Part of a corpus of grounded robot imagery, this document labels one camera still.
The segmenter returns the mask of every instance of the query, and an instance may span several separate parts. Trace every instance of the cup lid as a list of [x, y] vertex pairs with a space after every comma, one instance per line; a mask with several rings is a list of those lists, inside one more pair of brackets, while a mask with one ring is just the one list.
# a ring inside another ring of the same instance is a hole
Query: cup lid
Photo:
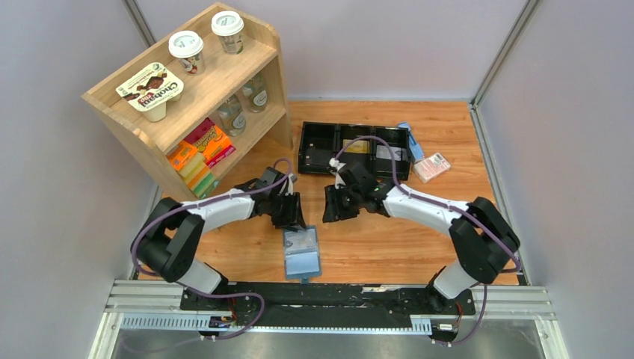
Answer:
[[193, 31], [179, 31], [170, 37], [170, 54], [175, 58], [190, 58], [203, 49], [203, 39]]
[[218, 36], [231, 36], [244, 27], [244, 20], [235, 11], [221, 11], [212, 18], [212, 31]]

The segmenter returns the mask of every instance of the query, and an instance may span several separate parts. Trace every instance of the black tray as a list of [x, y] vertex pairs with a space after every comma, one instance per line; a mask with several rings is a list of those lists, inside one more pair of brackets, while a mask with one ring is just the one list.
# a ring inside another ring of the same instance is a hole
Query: black tray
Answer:
[[[396, 176], [403, 181], [409, 178], [413, 157], [409, 148], [408, 129], [347, 123], [304, 122], [298, 151], [298, 173], [330, 174], [328, 161], [343, 148], [344, 141], [362, 135], [375, 135], [383, 138], [391, 147], [405, 149], [397, 158]], [[339, 160], [343, 163], [361, 163], [377, 178], [392, 178], [390, 160], [376, 156], [378, 146], [382, 145], [371, 140], [368, 153], [344, 152]]]

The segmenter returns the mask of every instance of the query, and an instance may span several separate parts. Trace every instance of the glass jar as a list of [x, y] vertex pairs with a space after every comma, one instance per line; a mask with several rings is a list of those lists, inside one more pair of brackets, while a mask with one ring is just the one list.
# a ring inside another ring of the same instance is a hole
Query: glass jar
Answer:
[[249, 111], [262, 112], [266, 108], [266, 86], [262, 73], [257, 73], [244, 86], [242, 93], [246, 97]]
[[240, 135], [247, 128], [247, 118], [242, 112], [242, 105], [240, 105], [240, 100], [236, 95], [231, 95], [227, 101], [218, 107], [218, 116], [229, 136]]

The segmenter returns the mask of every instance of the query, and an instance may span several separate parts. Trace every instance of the orange box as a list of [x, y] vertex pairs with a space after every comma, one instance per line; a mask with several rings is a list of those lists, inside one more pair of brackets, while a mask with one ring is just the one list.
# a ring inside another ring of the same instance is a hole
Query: orange box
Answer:
[[166, 157], [175, 170], [180, 171], [183, 166], [196, 154], [196, 147], [185, 141], [180, 141]]
[[231, 144], [231, 139], [227, 136], [220, 127], [216, 126], [207, 117], [198, 127], [192, 131], [183, 140], [193, 145], [198, 152], [205, 156], [205, 163], [211, 168], [218, 161], [213, 162], [221, 153], [231, 153], [234, 150]]

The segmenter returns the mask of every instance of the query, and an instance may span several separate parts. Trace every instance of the wall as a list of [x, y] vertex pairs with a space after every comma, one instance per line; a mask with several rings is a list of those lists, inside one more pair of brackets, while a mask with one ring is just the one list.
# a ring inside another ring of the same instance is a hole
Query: wall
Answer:
[[634, 350], [632, 12], [543, 1], [481, 107], [523, 259], [575, 359]]
[[85, 358], [152, 182], [80, 95], [144, 45], [118, 1], [0, 5], [0, 348]]
[[[138, 0], [157, 39], [212, 2]], [[525, 0], [224, 2], [280, 33], [291, 98], [465, 99]]]

